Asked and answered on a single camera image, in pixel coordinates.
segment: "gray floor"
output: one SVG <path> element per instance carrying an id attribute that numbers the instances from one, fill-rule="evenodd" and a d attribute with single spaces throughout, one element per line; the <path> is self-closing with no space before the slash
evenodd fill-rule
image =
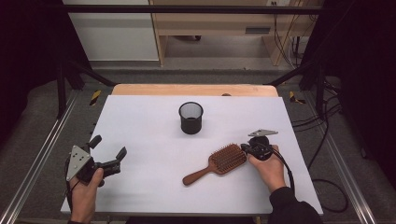
<path id="1" fill-rule="evenodd" d="M 96 62 L 94 66 L 103 76 L 123 83 L 262 84 L 286 74 L 291 69 L 286 63 L 273 67 L 259 37 L 224 36 L 203 36 L 200 42 L 194 41 L 189 36 L 170 38 L 164 67 L 160 67 L 158 63 L 126 62 Z M 83 91 L 77 92 L 76 105 L 19 212 L 20 223 L 26 223 L 26 219 L 21 218 L 68 219 L 67 215 L 59 212 L 64 200 L 64 159 L 71 146 L 85 143 L 90 139 L 90 132 L 99 118 L 106 95 L 111 93 L 111 88 L 101 85 L 90 77 L 84 76 L 84 79 L 87 82 L 86 87 Z M 290 91 L 294 91 L 297 99 L 309 100 L 307 98 L 312 95 L 310 91 L 299 91 L 297 85 L 299 79 L 299 77 L 293 78 L 277 87 L 279 95 L 284 98 L 290 120 L 313 116 L 309 104 L 290 101 Z M 334 85 L 339 85 L 336 78 L 330 81 Z M 102 94 L 97 104 L 90 106 L 89 102 L 96 90 L 102 90 Z M 0 209 L 2 212 L 11 202 L 29 172 L 31 164 L 35 162 L 36 155 L 56 121 L 56 97 L 55 82 L 31 91 L 29 105 L 15 126 L 12 136 L 1 146 L 0 179 L 3 185 Z M 343 114 L 337 113 L 330 118 L 330 133 L 373 212 L 376 223 L 396 223 L 396 192 L 376 162 L 361 157 L 360 144 Z M 308 163 L 321 140 L 320 128 L 296 132 L 296 137 L 305 162 Z M 329 151 L 329 146 L 325 145 L 318 154 L 310 174 L 313 178 L 331 180 L 344 188 Z M 323 205 L 331 208 L 343 206 L 343 198 L 339 191 L 328 185 L 320 183 L 315 185 Z M 326 223 L 361 223 L 356 207 L 358 207 L 356 204 L 350 204 L 341 214 L 325 210 L 322 219 Z M 126 220 L 126 218 L 115 217 L 116 220 Z M 106 220 L 106 216 L 98 215 L 95 219 Z"/>

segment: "white table surface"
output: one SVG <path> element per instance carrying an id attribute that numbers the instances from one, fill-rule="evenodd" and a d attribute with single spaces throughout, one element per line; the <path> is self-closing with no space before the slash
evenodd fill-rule
<path id="1" fill-rule="evenodd" d="M 188 135 L 180 130 L 178 108 L 194 101 L 204 108 L 203 128 Z M 280 97 L 110 95 L 92 137 L 102 142 L 92 150 L 95 161 L 128 153 L 121 172 L 99 188 L 96 212 L 150 216 L 257 216 L 272 212 L 269 191 L 247 161 L 226 175 L 205 175 L 186 187 L 182 178 L 208 164 L 214 151 L 246 143 L 258 129 L 278 145 L 295 181 L 296 197 L 320 214 L 318 197 L 307 172 L 290 119 Z M 285 179 L 289 178 L 285 169 Z M 61 209 L 69 213 L 67 201 Z"/>

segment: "brush bristles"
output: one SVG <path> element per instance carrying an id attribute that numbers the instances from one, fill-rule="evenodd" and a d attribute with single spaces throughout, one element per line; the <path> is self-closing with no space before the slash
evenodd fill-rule
<path id="1" fill-rule="evenodd" d="M 210 156 L 220 172 L 226 173 L 243 164 L 247 157 L 237 144 L 230 144 Z"/>

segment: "white cabinet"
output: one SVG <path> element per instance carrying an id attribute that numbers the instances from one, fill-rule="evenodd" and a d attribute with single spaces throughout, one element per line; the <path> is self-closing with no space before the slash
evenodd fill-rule
<path id="1" fill-rule="evenodd" d="M 66 5 L 148 5 L 147 0 L 64 0 Z M 151 15 L 69 13 L 90 61 L 158 61 Z"/>

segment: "hairbrush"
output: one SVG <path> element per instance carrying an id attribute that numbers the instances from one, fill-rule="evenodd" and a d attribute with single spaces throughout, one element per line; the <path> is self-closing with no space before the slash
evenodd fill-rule
<path id="1" fill-rule="evenodd" d="M 237 144 L 230 144 L 214 152 L 209 157 L 209 164 L 205 169 L 186 175 L 183 178 L 183 184 L 188 186 L 210 172 L 224 175 L 243 164 L 246 160 L 245 152 Z"/>

